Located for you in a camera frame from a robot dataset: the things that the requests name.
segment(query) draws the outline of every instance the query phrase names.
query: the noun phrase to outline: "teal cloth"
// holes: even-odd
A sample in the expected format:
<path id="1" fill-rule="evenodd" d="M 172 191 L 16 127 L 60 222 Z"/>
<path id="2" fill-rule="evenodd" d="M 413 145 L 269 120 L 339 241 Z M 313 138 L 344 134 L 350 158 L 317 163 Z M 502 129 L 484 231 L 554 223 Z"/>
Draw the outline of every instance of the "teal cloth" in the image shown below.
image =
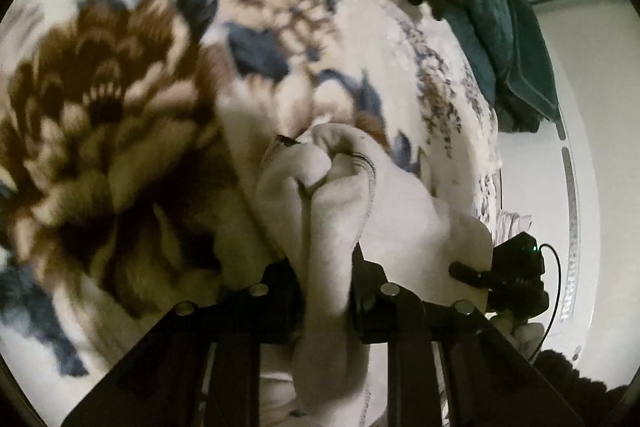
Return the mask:
<path id="1" fill-rule="evenodd" d="M 503 131 L 535 132 L 558 121 L 556 82 L 533 8 L 526 0 L 473 0 L 445 15 Z"/>

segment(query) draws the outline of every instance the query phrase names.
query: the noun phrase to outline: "patterned fabric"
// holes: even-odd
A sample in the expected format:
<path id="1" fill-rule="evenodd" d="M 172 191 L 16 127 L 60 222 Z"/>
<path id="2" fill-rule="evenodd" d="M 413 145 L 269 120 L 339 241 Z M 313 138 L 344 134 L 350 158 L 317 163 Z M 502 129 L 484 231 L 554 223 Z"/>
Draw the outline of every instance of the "patterned fabric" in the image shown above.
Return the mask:
<path id="1" fill-rule="evenodd" d="M 245 135 L 220 125 L 222 96 L 257 108 L 268 139 L 357 126 L 493 230 L 495 113 L 448 25 L 421 17 L 388 0 L 15 0 L 0 23 L 0 297 L 20 298 L 0 301 L 0 320 L 15 325 L 8 308 L 36 285 L 58 316 L 47 342 L 77 350 L 57 349 L 75 357 L 58 365 L 82 375 L 79 357 L 95 382 L 175 302 L 233 286 L 216 257 L 257 232 L 226 146 Z"/>

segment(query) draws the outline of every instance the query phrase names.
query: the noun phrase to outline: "black fabric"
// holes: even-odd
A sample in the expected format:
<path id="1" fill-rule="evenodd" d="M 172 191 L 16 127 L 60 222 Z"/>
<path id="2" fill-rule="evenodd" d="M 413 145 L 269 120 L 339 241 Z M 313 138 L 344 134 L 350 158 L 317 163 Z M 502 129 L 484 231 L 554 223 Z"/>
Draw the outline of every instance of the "black fabric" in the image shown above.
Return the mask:
<path id="1" fill-rule="evenodd" d="M 0 418 L 2 424 L 10 427 L 22 427 L 26 424 L 23 419 L 15 412 L 14 406 L 0 393 Z"/>
<path id="2" fill-rule="evenodd" d="M 502 85 L 496 86 L 494 109 L 498 131 L 537 132 L 540 128 L 540 114 Z"/>
<path id="3" fill-rule="evenodd" d="M 608 391 L 604 383 L 580 377 L 580 372 L 574 369 L 571 362 L 552 350 L 542 351 L 533 366 L 580 416 L 584 427 L 599 426 L 620 401 L 627 387 L 623 385 Z"/>

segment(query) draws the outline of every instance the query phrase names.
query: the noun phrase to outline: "black cable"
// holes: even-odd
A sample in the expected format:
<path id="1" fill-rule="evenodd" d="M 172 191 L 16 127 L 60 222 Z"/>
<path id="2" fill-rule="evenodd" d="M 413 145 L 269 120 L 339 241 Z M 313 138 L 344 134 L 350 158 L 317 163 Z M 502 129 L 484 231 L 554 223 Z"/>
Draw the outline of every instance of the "black cable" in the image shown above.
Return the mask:
<path id="1" fill-rule="evenodd" d="M 544 247 L 547 247 L 549 250 L 551 250 L 554 253 L 554 256 L 556 257 L 556 263 L 558 264 L 558 295 L 556 296 L 556 305 L 554 306 L 554 312 L 551 315 L 551 320 L 549 321 L 549 325 L 546 327 L 545 334 L 542 336 L 542 340 L 538 344 L 538 347 L 533 352 L 533 355 L 529 357 L 529 362 L 531 362 L 533 359 L 536 358 L 536 355 L 540 352 L 540 348 L 542 347 L 542 344 L 546 341 L 546 336 L 549 334 L 549 331 L 551 330 L 551 326 L 553 325 L 554 320 L 556 318 L 556 313 L 558 313 L 558 305 L 560 304 L 560 293 L 562 292 L 562 268 L 560 267 L 560 257 L 558 256 L 558 252 L 554 247 L 552 247 L 547 243 L 540 245 L 538 250 L 540 250 L 540 252 L 542 253 L 542 249 Z"/>

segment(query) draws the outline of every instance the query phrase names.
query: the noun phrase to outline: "white towel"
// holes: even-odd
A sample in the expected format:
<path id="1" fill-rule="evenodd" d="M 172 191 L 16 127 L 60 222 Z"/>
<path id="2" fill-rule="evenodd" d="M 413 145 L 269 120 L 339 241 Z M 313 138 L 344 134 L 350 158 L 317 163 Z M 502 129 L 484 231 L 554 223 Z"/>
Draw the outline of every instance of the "white towel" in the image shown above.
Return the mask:
<path id="1" fill-rule="evenodd" d="M 353 127 L 314 126 L 302 143 L 286 147 L 276 140 L 256 161 L 247 144 L 255 152 L 257 138 L 234 124 L 244 139 L 229 146 L 245 197 L 305 296 L 295 346 L 262 350 L 261 423 L 372 425 L 386 405 L 386 350 L 369 350 L 350 329 L 354 246 L 359 241 L 367 260 L 423 300 L 469 299 L 484 310 L 486 292 L 454 281 L 447 269 L 452 261 L 489 269 L 491 235 L 477 219 L 431 197 Z M 292 419 L 292 409 L 308 416 Z"/>

